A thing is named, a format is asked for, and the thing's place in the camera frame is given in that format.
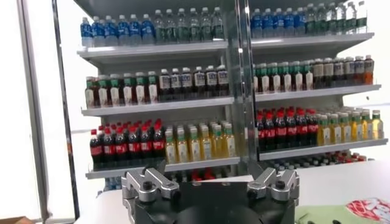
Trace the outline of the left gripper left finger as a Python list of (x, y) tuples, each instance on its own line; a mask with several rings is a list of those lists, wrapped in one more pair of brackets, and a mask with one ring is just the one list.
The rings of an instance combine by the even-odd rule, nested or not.
[(167, 200), (180, 198), (180, 185), (152, 167), (144, 169), (143, 173), (137, 170), (126, 171), (121, 177), (121, 184), (124, 200), (138, 198), (140, 202), (151, 203), (157, 199), (157, 194)]

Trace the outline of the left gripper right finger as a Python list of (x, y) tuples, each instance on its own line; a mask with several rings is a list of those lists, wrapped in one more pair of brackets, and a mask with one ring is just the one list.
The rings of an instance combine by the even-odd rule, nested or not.
[(300, 177), (295, 170), (278, 174), (274, 168), (267, 168), (247, 184), (247, 196), (258, 200), (271, 196), (276, 201), (298, 200), (300, 196)]

